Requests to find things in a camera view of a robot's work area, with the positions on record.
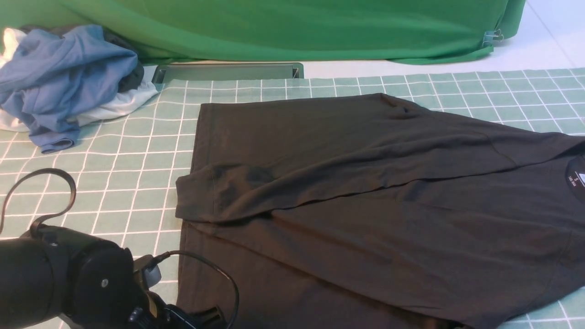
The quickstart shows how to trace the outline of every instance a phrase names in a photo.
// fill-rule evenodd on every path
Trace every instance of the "white cloth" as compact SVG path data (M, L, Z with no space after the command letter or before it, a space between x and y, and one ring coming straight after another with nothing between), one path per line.
M20 30L4 30L4 54L0 56L0 69L2 66L4 66L4 64L12 60L12 56L14 55L16 48L18 48L20 41L25 36L26 34ZM98 108L94 108L90 111L80 114L75 118L70 118L70 120L77 120L79 126L84 126L97 120L119 118L120 116L128 115L134 112L157 93L158 91L156 90L154 84L148 81L145 76L137 89L117 93L116 97L112 101L107 102ZM0 129L17 132L25 132L29 130L20 120L14 116L11 116L1 108Z

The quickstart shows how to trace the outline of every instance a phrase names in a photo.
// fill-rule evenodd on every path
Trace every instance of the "black strap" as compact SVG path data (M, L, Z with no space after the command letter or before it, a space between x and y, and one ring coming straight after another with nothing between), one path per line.
M51 218L54 218L54 217L59 217L59 216L65 214L67 211L71 210L71 208L73 207L73 204L75 203L75 197L77 195L77 187L75 186L75 180L73 179L73 177L70 174L68 174L66 171L61 170L61 169L56 169L56 168L44 168L44 169L35 170L35 171L27 174L25 177L19 179L16 182L16 184L14 184L12 186L12 188L6 194L6 198L4 199L4 204L2 205L2 215L0 217L0 234L2 233L2 230L4 229L4 216L6 213L6 208L8 207L8 201L10 200L12 193L14 193L14 190L16 190L18 185L20 185L23 181L25 181L31 177L41 175L41 174L53 174L53 175L59 176L62 179L64 179L67 182L67 184L69 184L69 189L71 191L71 195L69 197L69 204L67 205L67 207L63 211L61 211L57 214L42 215L41 217L39 217L39 218L35 219L35 221L33 221L33 224L30 226L31 236L36 237L37 228L44 221L51 219Z

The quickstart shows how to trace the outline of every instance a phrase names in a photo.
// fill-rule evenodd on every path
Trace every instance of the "white floor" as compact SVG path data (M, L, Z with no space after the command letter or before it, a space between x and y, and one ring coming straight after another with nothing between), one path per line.
M485 59L428 66L385 60L308 61L303 62L305 78L585 67L585 1L527 1L518 34L499 44Z

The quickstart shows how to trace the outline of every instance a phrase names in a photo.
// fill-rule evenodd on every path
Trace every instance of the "black t-shirt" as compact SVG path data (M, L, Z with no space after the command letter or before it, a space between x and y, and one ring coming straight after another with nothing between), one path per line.
M181 249L236 328L492 329L585 284L583 153L384 94L205 104ZM232 299L181 260L181 307Z

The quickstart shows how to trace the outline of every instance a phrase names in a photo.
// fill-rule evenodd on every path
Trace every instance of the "blue shirt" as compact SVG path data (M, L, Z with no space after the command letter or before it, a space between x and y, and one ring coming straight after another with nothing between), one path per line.
M42 153L72 147L80 128L67 119L112 100L137 61L135 52L105 41L98 25L63 38L32 30L0 69L0 107L29 128Z

